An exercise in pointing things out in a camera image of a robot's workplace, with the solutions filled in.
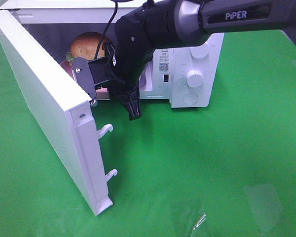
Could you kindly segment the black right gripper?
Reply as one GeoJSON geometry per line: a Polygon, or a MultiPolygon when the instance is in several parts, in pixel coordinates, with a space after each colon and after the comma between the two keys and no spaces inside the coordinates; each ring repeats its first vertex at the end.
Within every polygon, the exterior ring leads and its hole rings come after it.
{"type": "Polygon", "coordinates": [[[102,87],[116,96],[129,114],[129,120],[141,117],[139,78],[151,61],[154,47],[149,41],[119,41],[103,45],[108,57],[102,87]]]}

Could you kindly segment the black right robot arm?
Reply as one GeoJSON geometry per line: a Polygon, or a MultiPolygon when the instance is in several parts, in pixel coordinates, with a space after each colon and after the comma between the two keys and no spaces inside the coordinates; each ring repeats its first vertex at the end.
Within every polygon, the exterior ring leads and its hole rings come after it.
{"type": "Polygon", "coordinates": [[[138,80],[157,49],[200,46],[210,35],[280,29],[296,45],[296,0],[149,0],[115,24],[108,91],[131,120],[141,116],[138,80]]]}

